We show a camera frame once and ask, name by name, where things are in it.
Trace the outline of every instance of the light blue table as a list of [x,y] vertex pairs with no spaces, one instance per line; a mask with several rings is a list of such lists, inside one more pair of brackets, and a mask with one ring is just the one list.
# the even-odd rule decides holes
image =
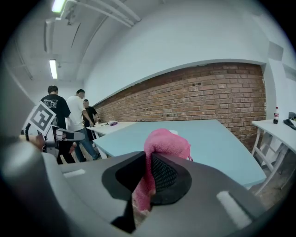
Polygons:
[[94,142],[106,154],[119,156],[144,150],[146,138],[158,128],[177,131],[191,145],[194,162],[212,166],[245,187],[262,183],[266,178],[251,153],[217,120],[140,122]]

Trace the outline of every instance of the table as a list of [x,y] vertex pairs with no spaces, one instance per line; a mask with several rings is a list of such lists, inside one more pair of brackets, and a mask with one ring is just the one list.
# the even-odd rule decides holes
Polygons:
[[[285,154],[287,153],[287,150],[291,149],[291,151],[296,153],[296,130],[293,130],[292,128],[284,124],[283,121],[279,121],[278,124],[274,124],[273,119],[253,121],[252,124],[258,127],[257,137],[252,150],[252,155],[254,155],[254,153],[256,152],[264,160],[267,167],[271,171],[271,174],[267,177],[267,179],[264,181],[260,189],[256,192],[255,195],[257,195],[272,179],[272,177],[280,167],[281,163],[283,162],[283,159],[285,157]],[[263,141],[263,144],[259,149],[257,145],[258,145],[260,133],[262,131],[269,133],[271,136],[268,140]],[[272,137],[277,138],[281,142],[277,150],[273,150],[268,144],[271,141]],[[271,149],[274,153],[274,157],[276,158],[276,162],[274,166],[267,160],[266,156],[262,153],[263,148],[266,146],[269,147],[269,149]]]
[[95,132],[96,138],[99,138],[100,135],[107,135],[123,129],[125,127],[131,126],[137,122],[118,122],[118,124],[114,126],[105,125],[106,123],[97,124],[94,127],[87,127],[87,129],[93,130]]
[[94,140],[110,156],[144,150],[155,129],[175,130],[191,144],[195,162],[212,166],[244,187],[262,183],[266,175],[245,146],[217,120],[139,122]]

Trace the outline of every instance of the jeans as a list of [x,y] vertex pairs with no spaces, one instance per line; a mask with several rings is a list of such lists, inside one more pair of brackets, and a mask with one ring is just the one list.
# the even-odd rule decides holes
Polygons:
[[76,153],[76,156],[77,156],[77,159],[79,160],[79,162],[83,162],[86,160],[81,152],[80,147],[79,147],[80,143],[84,146],[85,150],[92,156],[93,160],[99,159],[100,155],[97,154],[97,152],[94,150],[94,148],[92,146],[92,143],[89,141],[86,129],[83,128],[83,129],[78,130],[76,132],[81,132],[85,135],[84,140],[76,141],[77,147],[75,148],[75,153]]
[[86,131],[87,131],[88,139],[92,142],[93,141],[93,136],[95,137],[95,135],[93,134],[94,131],[89,130],[89,129],[87,129]]

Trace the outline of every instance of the purple object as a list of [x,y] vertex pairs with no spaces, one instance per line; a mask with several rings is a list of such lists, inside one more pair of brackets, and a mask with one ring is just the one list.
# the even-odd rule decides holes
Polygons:
[[114,126],[116,124],[118,124],[118,122],[112,122],[112,123],[110,123],[110,126]]

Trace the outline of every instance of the bottle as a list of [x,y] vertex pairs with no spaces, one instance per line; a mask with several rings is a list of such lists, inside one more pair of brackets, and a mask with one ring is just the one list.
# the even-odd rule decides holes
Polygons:
[[274,124],[278,124],[278,116],[279,116],[278,107],[276,107],[276,111],[273,114],[273,123]]

